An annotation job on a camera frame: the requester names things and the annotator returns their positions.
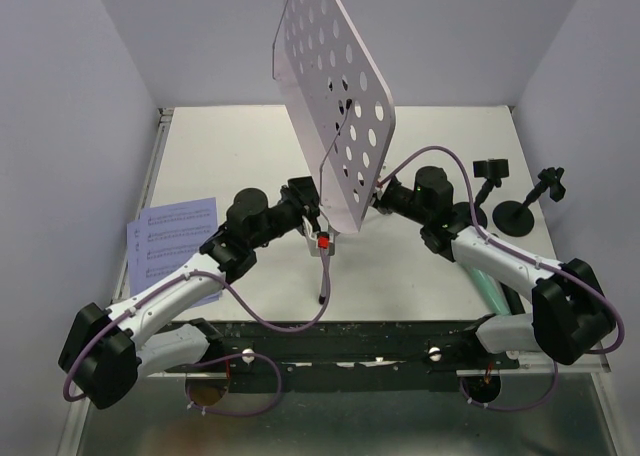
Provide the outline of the silver tripod music stand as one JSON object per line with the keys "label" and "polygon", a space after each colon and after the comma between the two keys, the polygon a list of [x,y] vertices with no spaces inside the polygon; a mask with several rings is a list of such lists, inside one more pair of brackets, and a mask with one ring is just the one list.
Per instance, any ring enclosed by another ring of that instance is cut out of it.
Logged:
{"label": "silver tripod music stand", "polygon": [[395,131],[391,91],[341,0],[283,0],[276,81],[339,234],[360,231]]}

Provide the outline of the black microphone stand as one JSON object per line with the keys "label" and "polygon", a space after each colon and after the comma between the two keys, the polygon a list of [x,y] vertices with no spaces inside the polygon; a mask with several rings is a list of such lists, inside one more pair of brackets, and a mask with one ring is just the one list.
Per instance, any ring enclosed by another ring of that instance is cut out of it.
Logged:
{"label": "black microphone stand", "polygon": [[524,237],[530,234],[535,225],[530,206],[545,192],[549,192],[552,201],[561,201],[566,194],[566,188],[561,182],[564,173],[563,167],[545,168],[538,174],[539,181],[522,202],[508,200],[498,204],[492,213],[496,227],[502,233],[512,237]]}
{"label": "black microphone stand", "polygon": [[[481,205],[495,188],[502,186],[502,180],[509,176],[509,162],[507,159],[474,161],[473,172],[475,178],[484,179],[483,185],[474,198],[473,206],[478,224],[483,228],[487,228],[488,218],[481,209]],[[453,222],[472,224],[469,202],[459,202],[453,205]]]}

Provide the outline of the green toy microphone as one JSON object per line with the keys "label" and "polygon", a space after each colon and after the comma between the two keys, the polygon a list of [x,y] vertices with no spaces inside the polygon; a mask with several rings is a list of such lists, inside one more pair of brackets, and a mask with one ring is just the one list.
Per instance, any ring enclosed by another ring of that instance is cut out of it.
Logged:
{"label": "green toy microphone", "polygon": [[502,290],[491,276],[476,268],[464,266],[464,269],[491,313],[495,315],[511,314]]}

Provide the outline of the black microphone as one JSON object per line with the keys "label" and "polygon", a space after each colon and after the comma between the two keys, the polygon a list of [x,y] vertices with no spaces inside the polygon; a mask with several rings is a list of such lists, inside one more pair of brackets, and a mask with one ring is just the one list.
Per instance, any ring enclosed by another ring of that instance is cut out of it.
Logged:
{"label": "black microphone", "polygon": [[524,314],[525,309],[520,295],[514,289],[503,283],[501,283],[500,286],[510,313],[512,315]]}

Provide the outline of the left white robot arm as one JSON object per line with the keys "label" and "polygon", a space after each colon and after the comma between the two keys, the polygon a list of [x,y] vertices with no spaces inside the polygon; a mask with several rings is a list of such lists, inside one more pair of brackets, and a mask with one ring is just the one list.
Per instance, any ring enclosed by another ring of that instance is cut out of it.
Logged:
{"label": "left white robot arm", "polygon": [[300,232],[322,264],[323,299],[329,299],[330,239],[319,225],[320,197],[312,177],[293,178],[270,205],[257,188],[241,190],[225,222],[179,268],[129,299],[105,309],[95,303],[75,316],[58,365],[65,372],[66,401],[89,399],[106,409],[144,377],[178,367],[214,369],[222,356],[213,330],[186,323],[167,331],[174,317],[207,296],[228,291],[257,262],[256,251],[290,231]]}

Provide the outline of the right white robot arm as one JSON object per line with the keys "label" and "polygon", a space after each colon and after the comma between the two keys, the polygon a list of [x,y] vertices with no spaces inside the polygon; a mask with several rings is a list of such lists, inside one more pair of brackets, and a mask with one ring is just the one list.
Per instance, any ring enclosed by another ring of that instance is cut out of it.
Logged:
{"label": "right white robot arm", "polygon": [[542,352],[571,365],[616,329],[613,310],[604,303],[588,263],[540,257],[476,229],[470,213],[454,204],[453,194],[445,171],[426,166],[417,171],[411,188],[391,178],[375,192],[372,205],[417,223],[432,253],[488,274],[531,303],[529,313],[483,318],[460,343],[467,365],[483,367],[507,351]]}

